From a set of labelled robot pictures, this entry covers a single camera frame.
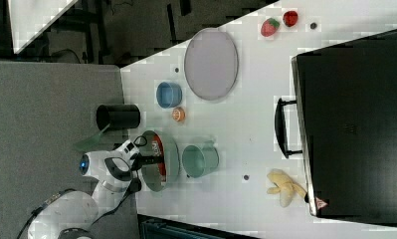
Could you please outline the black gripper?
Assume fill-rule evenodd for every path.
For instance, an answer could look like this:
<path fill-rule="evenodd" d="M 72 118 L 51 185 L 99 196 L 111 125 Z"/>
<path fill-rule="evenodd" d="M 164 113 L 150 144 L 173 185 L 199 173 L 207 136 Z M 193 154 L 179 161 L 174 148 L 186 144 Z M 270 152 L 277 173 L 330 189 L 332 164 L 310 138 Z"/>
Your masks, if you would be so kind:
<path fill-rule="evenodd" d="M 164 157 L 163 156 L 143 156 L 140 153 L 137 153 L 133 158 L 133 164 L 131 165 L 132 170 L 140 170 L 144 165 L 149 164 L 157 164 L 163 163 Z"/>

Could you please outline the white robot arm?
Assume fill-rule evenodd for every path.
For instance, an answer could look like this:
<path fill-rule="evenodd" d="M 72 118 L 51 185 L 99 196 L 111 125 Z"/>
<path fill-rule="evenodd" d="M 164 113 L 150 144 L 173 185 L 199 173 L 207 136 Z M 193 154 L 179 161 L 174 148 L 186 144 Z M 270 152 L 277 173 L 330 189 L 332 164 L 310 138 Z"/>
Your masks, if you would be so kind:
<path fill-rule="evenodd" d="M 94 239 L 92 226 L 141 189 L 137 172 L 145 165 L 163 161 L 160 152 L 141 154 L 140 145 L 131 140 L 114 150 L 84 153 L 79 169 L 83 177 L 97 181 L 93 191 L 65 189 L 51 196 L 33 211 L 27 238 Z"/>

